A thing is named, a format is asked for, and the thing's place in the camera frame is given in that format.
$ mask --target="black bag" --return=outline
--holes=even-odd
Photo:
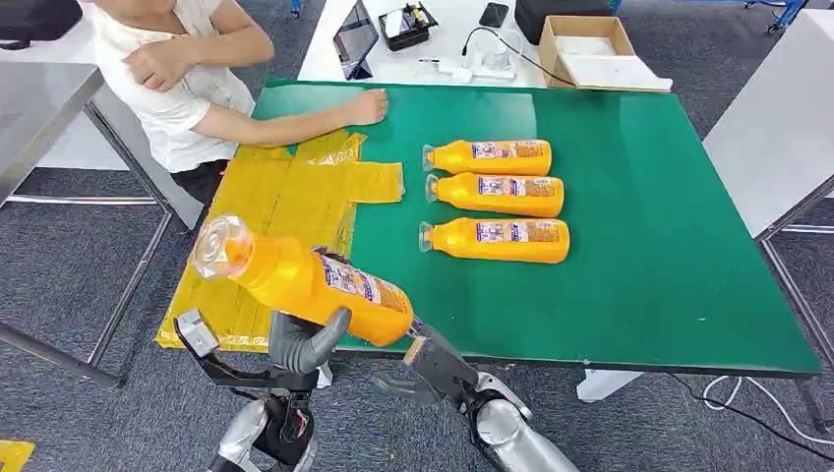
[[[532,44],[542,39],[545,17],[575,15],[580,17],[611,16],[608,0],[517,0],[515,22]]]
[[[82,16],[76,0],[0,0],[0,49],[18,50],[32,41],[53,41]]]

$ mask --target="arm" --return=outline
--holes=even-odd
[[[221,0],[210,16],[219,36],[177,36],[149,42],[124,59],[137,84],[169,91],[198,64],[248,66],[272,58],[272,41],[235,0]]]
[[[235,0],[222,0],[211,15],[220,36],[191,36],[191,64],[241,67],[266,62],[274,55],[269,36]]]
[[[241,145],[277,148],[307,141],[348,125],[378,123],[387,113],[384,90],[361,93],[350,102],[313,113],[255,120],[235,110],[212,104],[191,131]]]
[[[307,141],[347,125],[347,113],[343,107],[261,121],[231,108],[212,104],[206,117],[191,131],[241,145],[278,148]]]

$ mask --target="gray table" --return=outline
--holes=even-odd
[[[98,364],[176,211],[99,108],[99,105],[111,107],[114,101],[112,97],[99,93],[104,90],[112,95],[97,68],[82,64],[0,63],[0,77],[3,78],[3,87],[0,88],[0,206],[6,202],[22,202],[50,205],[159,205],[162,208],[162,219],[86,360],[77,359],[0,321],[0,340],[105,386],[117,386],[119,379],[99,369]],[[148,196],[56,198],[15,195],[17,188],[40,159],[82,112],[87,114],[107,139],[148,192]],[[183,220],[193,227],[196,217],[191,214]]]

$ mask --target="black shorts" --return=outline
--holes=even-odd
[[[203,162],[196,169],[184,172],[174,172],[171,177],[177,185],[183,188],[188,195],[202,203],[206,208],[211,206],[211,199],[223,180],[222,172],[226,170],[229,161],[226,159]]]

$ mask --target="yellow taped box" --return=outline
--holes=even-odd
[[[338,130],[286,147],[239,147],[208,211],[225,213],[269,236],[291,235],[349,257],[356,204],[402,199],[402,165],[360,162],[363,135]],[[181,348],[173,319],[198,308],[227,351],[266,352],[271,309],[229,279],[205,280],[190,265],[183,271],[156,335],[162,347]]]

